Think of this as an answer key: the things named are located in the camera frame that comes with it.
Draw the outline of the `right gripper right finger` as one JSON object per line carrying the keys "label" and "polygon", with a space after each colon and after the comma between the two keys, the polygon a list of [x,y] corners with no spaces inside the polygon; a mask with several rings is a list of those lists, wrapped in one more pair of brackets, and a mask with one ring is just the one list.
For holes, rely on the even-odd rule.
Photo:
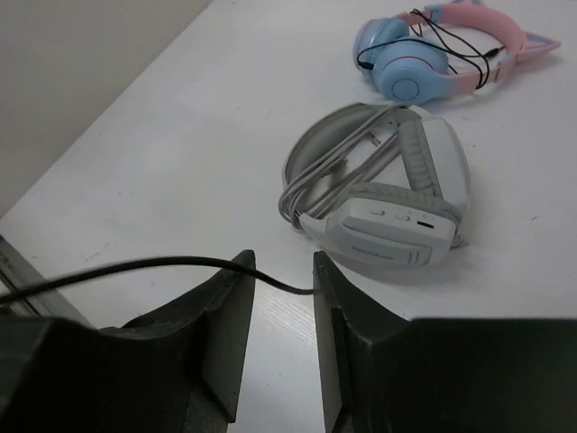
{"label": "right gripper right finger", "polygon": [[406,320],[313,258],[327,432],[573,432],[576,323]]}

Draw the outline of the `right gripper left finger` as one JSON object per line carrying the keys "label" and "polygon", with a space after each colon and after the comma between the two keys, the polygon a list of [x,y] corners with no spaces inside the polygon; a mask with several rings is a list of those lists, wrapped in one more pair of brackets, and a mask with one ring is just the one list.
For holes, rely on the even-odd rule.
{"label": "right gripper left finger", "polygon": [[122,327],[1,320],[4,432],[225,432],[252,319],[251,250]]}

